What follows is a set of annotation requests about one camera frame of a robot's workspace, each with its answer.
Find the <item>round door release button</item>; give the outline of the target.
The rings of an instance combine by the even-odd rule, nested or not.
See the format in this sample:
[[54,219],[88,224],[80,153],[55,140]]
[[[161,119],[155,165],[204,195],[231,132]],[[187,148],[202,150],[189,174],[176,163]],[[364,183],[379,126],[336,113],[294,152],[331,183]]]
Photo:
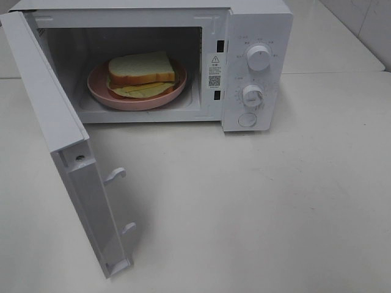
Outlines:
[[242,127],[253,127],[257,122],[257,116],[254,113],[242,114],[238,119],[238,124]]

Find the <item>toy sandwich with bread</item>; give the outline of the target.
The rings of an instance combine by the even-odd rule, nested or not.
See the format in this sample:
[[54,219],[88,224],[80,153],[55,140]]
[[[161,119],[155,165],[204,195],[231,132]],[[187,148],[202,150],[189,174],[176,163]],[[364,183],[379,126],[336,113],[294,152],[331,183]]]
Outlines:
[[177,75],[164,51],[130,54],[108,63],[107,88],[121,98],[151,98],[177,83]]

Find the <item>pink round plate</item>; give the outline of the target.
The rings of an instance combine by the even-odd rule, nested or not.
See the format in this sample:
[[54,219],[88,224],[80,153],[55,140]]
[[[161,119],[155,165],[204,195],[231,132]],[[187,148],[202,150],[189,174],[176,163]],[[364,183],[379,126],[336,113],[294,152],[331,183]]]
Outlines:
[[87,79],[87,86],[91,94],[101,104],[125,111],[142,111],[155,109],[168,104],[177,98],[183,91],[187,81],[187,71],[185,67],[176,60],[170,60],[176,74],[175,84],[162,91],[159,95],[148,98],[130,98],[118,95],[108,87],[108,63],[104,63],[94,68]]

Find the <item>white lower timer knob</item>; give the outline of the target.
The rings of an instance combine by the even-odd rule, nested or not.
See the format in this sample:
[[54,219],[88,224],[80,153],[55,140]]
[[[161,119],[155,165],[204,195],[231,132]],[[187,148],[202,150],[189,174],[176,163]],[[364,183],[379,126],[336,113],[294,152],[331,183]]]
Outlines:
[[247,85],[243,88],[243,103],[247,107],[258,107],[263,103],[264,90],[258,85]]

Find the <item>white microwave oven body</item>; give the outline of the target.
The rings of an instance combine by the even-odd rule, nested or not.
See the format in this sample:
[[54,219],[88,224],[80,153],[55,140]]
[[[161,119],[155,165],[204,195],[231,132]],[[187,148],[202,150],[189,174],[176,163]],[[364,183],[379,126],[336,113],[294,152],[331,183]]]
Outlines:
[[[220,121],[225,131],[269,129],[293,14],[283,1],[20,1],[7,13],[31,13],[45,34],[53,69],[82,123]],[[248,67],[247,50],[265,44],[271,61]],[[87,89],[91,69],[113,57],[165,51],[188,73],[171,103],[142,111],[100,104]],[[243,88],[263,88],[247,107]],[[254,113],[253,127],[242,114]]]

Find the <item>white upper power knob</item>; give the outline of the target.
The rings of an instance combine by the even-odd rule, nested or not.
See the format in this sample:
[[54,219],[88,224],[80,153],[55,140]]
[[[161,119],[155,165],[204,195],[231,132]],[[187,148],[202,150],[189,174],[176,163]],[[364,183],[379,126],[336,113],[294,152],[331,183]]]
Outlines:
[[271,50],[265,44],[251,46],[246,53],[248,67],[254,71],[263,71],[271,61]]

